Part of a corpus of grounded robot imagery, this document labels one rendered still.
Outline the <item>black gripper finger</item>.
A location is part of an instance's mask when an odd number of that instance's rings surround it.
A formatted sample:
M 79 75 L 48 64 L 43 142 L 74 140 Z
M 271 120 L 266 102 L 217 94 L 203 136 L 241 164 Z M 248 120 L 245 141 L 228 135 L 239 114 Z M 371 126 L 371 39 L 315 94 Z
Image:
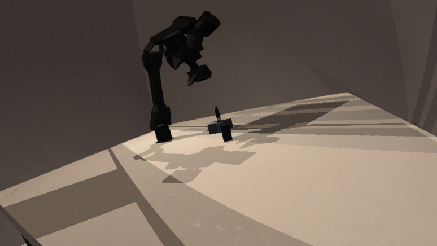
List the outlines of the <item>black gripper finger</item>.
M 199 77 L 206 75 L 207 72 L 203 67 L 201 67 L 193 71 L 187 72 L 187 74 L 189 76 L 187 85 L 189 86 L 192 85 Z
M 174 68 L 174 70 L 176 70 L 180 66 L 180 64 L 181 64 L 181 62 L 182 62 L 182 60 L 183 60 L 183 58 L 188 50 L 188 46 L 186 45 L 186 43 L 184 41 L 181 41 L 177 44 L 174 44 L 174 45 L 168 47 L 167 50 L 172 55 L 173 68 Z

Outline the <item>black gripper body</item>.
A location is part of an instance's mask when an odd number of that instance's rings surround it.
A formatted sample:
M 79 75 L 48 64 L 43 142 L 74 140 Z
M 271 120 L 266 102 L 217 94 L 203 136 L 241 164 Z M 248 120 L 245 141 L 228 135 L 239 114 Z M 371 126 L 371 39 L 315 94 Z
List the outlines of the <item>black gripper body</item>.
M 182 31 L 177 30 L 165 36 L 162 43 L 166 48 L 168 48 L 181 41 L 184 41 L 188 46 L 188 50 L 183 58 L 183 61 L 185 62 L 185 64 L 188 64 L 188 66 L 191 68 L 190 71 L 203 67 L 207 72 L 206 75 L 199 77 L 195 82 L 199 82 L 211 78 L 212 72 L 209 70 L 207 65 L 201 65 L 201 66 L 197 65 L 197 60 L 202 57 L 200 51 L 203 50 L 202 43 L 198 38 L 196 37 L 187 38 Z

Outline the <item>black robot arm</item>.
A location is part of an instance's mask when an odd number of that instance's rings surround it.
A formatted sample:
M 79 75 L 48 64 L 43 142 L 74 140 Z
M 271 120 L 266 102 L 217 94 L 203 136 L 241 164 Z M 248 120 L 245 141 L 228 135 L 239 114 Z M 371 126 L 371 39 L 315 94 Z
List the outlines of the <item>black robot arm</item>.
M 163 47 L 162 41 L 164 37 L 177 30 L 180 30 L 184 34 L 187 34 L 187 38 L 196 37 L 202 43 L 203 37 L 210 36 L 211 33 L 213 33 L 215 29 L 220 26 L 220 24 L 221 23 L 219 19 L 217 19 L 209 11 L 204 11 L 198 20 L 190 16 L 179 16 L 173 21 L 173 24 L 171 26 L 152 36 L 149 43 L 144 48 L 142 61 L 143 66 L 145 67 L 149 75 L 148 77 L 150 80 L 153 103 L 151 110 L 150 129 L 155 130 L 155 135 L 157 139 L 156 143 L 164 143 L 174 138 L 172 137 L 171 131 L 169 129 L 169 125 L 171 125 L 171 112 L 170 108 L 167 107 L 164 103 L 159 71 L 163 63 L 163 54 L 166 56 L 165 58 L 171 68 L 173 68 L 172 55 L 169 53 L 166 47 L 165 49 Z M 151 51 L 151 49 L 155 45 L 159 45 L 159 51 Z

